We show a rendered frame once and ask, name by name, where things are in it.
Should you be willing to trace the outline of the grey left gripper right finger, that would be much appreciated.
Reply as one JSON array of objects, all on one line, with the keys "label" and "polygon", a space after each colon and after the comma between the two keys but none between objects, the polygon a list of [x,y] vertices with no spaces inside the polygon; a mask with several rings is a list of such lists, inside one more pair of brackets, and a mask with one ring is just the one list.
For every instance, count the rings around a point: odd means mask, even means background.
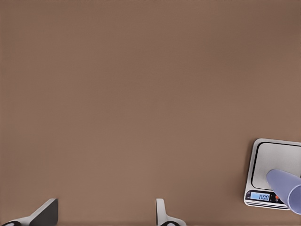
[{"label": "grey left gripper right finger", "polygon": [[156,224],[157,226],[187,226],[186,223],[178,218],[167,215],[164,199],[156,199]]}]

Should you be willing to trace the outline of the silver digital kitchen scale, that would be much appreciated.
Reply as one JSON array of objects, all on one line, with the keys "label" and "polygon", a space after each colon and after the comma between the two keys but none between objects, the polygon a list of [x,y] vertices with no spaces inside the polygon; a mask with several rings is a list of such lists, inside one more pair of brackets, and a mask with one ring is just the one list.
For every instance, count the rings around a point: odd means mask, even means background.
[{"label": "silver digital kitchen scale", "polygon": [[244,194],[246,205],[290,210],[266,181],[267,173],[274,169],[301,178],[301,143],[264,138],[255,140]]}]

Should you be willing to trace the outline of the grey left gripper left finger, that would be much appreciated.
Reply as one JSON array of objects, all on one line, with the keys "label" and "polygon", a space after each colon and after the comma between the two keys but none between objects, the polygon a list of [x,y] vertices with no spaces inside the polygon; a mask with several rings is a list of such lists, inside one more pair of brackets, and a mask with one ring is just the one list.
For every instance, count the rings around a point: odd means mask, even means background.
[{"label": "grey left gripper left finger", "polygon": [[58,222],[58,199],[51,198],[31,215],[13,219],[1,226],[56,226]]}]

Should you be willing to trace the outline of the lavender blue cup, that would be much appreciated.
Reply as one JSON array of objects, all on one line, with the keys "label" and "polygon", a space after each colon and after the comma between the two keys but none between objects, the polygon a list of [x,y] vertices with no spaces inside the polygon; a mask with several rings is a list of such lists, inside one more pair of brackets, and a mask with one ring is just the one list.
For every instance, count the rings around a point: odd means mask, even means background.
[{"label": "lavender blue cup", "polygon": [[266,181],[280,200],[295,214],[301,215],[301,178],[289,172],[272,169]]}]

